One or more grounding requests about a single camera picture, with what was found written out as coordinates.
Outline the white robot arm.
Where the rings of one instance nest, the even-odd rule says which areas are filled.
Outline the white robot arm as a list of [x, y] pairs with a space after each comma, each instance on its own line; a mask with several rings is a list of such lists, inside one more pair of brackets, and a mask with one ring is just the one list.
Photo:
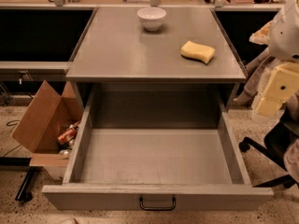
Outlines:
[[252, 108], [271, 118], [299, 89], [299, 6], [287, 0], [273, 20], [252, 34], [250, 42], [267, 45], [279, 65], [263, 74]]

